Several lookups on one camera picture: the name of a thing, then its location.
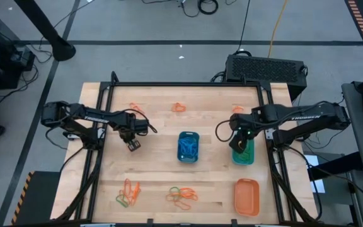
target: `orange tray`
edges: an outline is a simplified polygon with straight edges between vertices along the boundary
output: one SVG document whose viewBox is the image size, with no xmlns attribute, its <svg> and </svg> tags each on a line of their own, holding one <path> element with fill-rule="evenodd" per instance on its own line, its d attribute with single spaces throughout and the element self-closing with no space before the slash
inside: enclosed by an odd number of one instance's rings
<svg viewBox="0 0 363 227">
<path fill-rule="evenodd" d="M 244 216 L 257 216 L 260 212 L 260 187 L 255 180 L 239 179 L 234 188 L 234 208 Z"/>
</svg>

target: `wooden tabletop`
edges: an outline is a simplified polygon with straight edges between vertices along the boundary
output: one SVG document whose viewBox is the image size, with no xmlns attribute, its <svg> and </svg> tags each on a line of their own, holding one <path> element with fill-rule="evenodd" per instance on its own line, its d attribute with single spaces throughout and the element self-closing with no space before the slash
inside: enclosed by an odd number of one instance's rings
<svg viewBox="0 0 363 227">
<path fill-rule="evenodd" d="M 94 108 L 99 85 L 85 83 L 80 103 Z M 286 84 L 272 84 L 272 94 L 275 103 L 291 106 Z M 172 112 L 171 107 L 176 102 L 184 104 L 187 111 Z M 130 152 L 118 133 L 108 128 L 94 222 L 146 223 L 148 218 L 153 218 L 155 223 L 229 224 L 231 219 L 237 219 L 239 224 L 278 223 L 264 134 L 260 133 L 255 138 L 254 164 L 240 166 L 233 163 L 228 143 L 218 141 L 214 133 L 215 126 L 229 119 L 235 106 L 243 107 L 244 113 L 250 113 L 253 107 L 259 106 L 256 88 L 116 87 L 111 111 L 129 108 L 130 103 L 138 104 L 158 133 L 149 131 L 147 136 L 138 137 L 142 147 Z M 91 127 L 91 122 L 80 122 Z M 281 128 L 295 126 L 295 122 L 287 122 Z M 194 164 L 181 163 L 177 159 L 177 140 L 182 131 L 194 131 L 200 135 L 199 160 Z M 220 126 L 221 138 L 226 139 L 230 134 L 228 124 Z M 81 146 L 80 140 L 69 142 L 66 158 Z M 292 146 L 301 151 L 299 143 Z M 85 157 L 86 151 L 79 153 L 62 172 L 51 218 L 59 216 L 78 193 Z M 316 217 L 304 160 L 292 151 L 285 151 L 285 158 L 292 192 L 308 213 Z M 137 182 L 141 184 L 136 204 L 128 208 L 115 200 L 126 178 L 130 179 L 133 187 Z M 240 216 L 235 211 L 234 185 L 240 178 L 256 180 L 260 185 L 258 216 Z M 190 210 L 181 210 L 165 200 L 173 186 L 190 187 L 197 192 L 198 201 L 186 201 L 192 207 Z M 286 199 L 282 191 L 281 194 L 285 218 L 289 219 Z M 86 217 L 88 200 L 89 195 L 85 197 L 82 217 Z"/>
</svg>

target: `concrete floor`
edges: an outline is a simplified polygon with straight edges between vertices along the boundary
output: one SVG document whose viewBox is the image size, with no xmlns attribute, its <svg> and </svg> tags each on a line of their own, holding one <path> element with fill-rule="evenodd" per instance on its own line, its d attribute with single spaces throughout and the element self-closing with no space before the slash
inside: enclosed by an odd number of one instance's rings
<svg viewBox="0 0 363 227">
<path fill-rule="evenodd" d="M 270 40 L 283 2 L 251 0 L 243 40 Z M 88 2 L 38 0 L 37 3 L 54 25 L 74 4 L 82 6 Z M 27 173 L 34 170 L 56 172 L 64 160 L 63 150 L 45 139 L 46 128 L 38 123 L 35 114 L 43 90 L 49 91 L 47 101 L 77 102 L 84 82 L 108 81 L 111 71 L 115 71 L 121 81 L 209 81 L 224 69 L 226 57 L 237 48 L 233 41 L 229 43 L 234 45 L 216 45 L 211 40 L 239 40 L 247 1 L 237 0 L 231 6 L 223 1 L 219 4 L 219 11 L 214 15 L 188 18 L 175 1 L 143 4 L 137 0 L 95 0 L 76 13 L 72 26 L 66 28 L 67 20 L 64 20 L 57 27 L 61 35 L 67 29 L 68 40 L 85 41 L 76 46 L 75 57 L 60 63 L 50 60 L 36 64 L 39 79 L 28 90 L 14 94 L 0 104 L 0 124 L 6 127 L 6 133 L 0 137 L 0 208 L 4 198 L 8 204 L 7 215 L 0 212 L 0 225 L 10 224 Z M 194 0 L 187 1 L 186 11 L 189 14 L 197 11 Z M 0 19 L 22 40 L 41 37 L 13 0 L 0 0 Z M 141 42 L 136 42 L 138 45 L 127 42 L 90 45 L 91 40 Z M 159 41 L 157 45 L 143 45 L 145 40 Z M 179 41 L 165 45 L 165 40 Z M 186 40 L 199 42 L 186 45 Z M 282 42 L 272 50 L 274 58 L 304 61 L 309 67 L 308 87 L 302 94 L 301 105 L 320 100 L 339 102 L 342 83 L 363 80 L 362 37 L 344 0 L 290 0 L 275 40 L 314 41 L 308 44 Z M 354 42 L 332 45 L 330 41 Z M 268 45 L 265 44 L 243 45 L 242 48 L 254 56 L 266 57 Z M 321 143 L 325 144 L 334 133 L 320 132 Z M 25 160 L 23 171 L 17 171 L 19 174 L 13 179 L 21 153 L 26 150 L 26 137 L 31 142 L 28 143 L 29 152 L 21 157 Z M 51 137 L 66 146 L 67 141 L 58 130 Z M 349 127 L 321 151 L 348 154 L 356 150 Z M 11 197 L 6 197 L 7 190 L 12 192 Z M 342 208 L 327 207 L 325 210 L 322 219 L 328 223 L 347 224 L 350 221 L 349 212 Z M 341 214 L 338 215 L 340 219 L 329 216 L 337 212 Z"/>
</svg>

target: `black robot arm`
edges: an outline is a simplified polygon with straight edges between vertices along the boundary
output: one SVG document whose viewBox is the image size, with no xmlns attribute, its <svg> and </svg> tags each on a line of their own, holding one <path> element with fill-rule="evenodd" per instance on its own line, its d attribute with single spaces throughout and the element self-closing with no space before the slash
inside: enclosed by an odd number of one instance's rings
<svg viewBox="0 0 363 227">
<path fill-rule="evenodd" d="M 86 149 L 98 149 L 103 146 L 98 137 L 98 131 L 93 128 L 86 128 L 76 122 L 78 119 L 89 120 L 108 124 L 113 130 L 118 131 L 121 139 L 128 145 L 130 151 L 135 151 L 141 145 L 135 139 L 135 135 L 145 136 L 148 127 L 153 132 L 156 129 L 149 124 L 148 119 L 136 119 L 134 113 L 127 113 L 126 110 L 106 112 L 95 108 L 85 107 L 82 104 L 68 104 L 66 102 L 50 102 L 45 104 L 42 112 L 41 123 L 50 128 L 61 127 L 65 133 L 71 133 L 81 138 Z"/>
<path fill-rule="evenodd" d="M 229 126 L 236 135 L 229 145 L 239 153 L 245 150 L 247 140 L 254 139 L 263 130 L 273 129 L 289 120 L 312 120 L 291 130 L 273 132 L 275 146 L 291 144 L 299 137 L 306 137 L 322 129 L 344 130 L 350 120 L 344 107 L 337 103 L 319 102 L 312 106 L 285 107 L 273 104 L 253 108 L 251 114 L 236 113 Z"/>
</svg>

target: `orange and black striped tape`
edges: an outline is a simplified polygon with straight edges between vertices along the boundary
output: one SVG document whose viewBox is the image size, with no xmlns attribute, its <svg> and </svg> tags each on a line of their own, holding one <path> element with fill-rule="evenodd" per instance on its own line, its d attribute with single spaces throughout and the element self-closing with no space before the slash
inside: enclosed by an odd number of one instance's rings
<svg viewBox="0 0 363 227">
<path fill-rule="evenodd" d="M 351 7 L 352 13 L 355 16 L 355 19 L 357 20 L 358 26 L 359 26 L 362 34 L 363 34 L 363 18 L 362 18 L 362 15 L 360 14 L 358 6 L 355 3 L 355 1 L 349 0 L 348 3 L 350 5 L 350 7 Z"/>
<path fill-rule="evenodd" d="M 28 190 L 28 187 L 29 187 L 30 179 L 32 179 L 32 176 L 33 176 L 34 173 L 35 172 L 32 171 L 26 177 L 25 186 L 23 186 L 22 193 L 20 194 L 19 202 L 16 205 L 16 209 L 15 209 L 15 212 L 13 214 L 13 218 L 12 218 L 12 221 L 11 221 L 12 225 L 15 224 L 16 219 L 18 218 L 20 207 L 22 206 L 23 200 L 25 199 L 25 195 L 26 195 L 26 191 Z"/>
</svg>

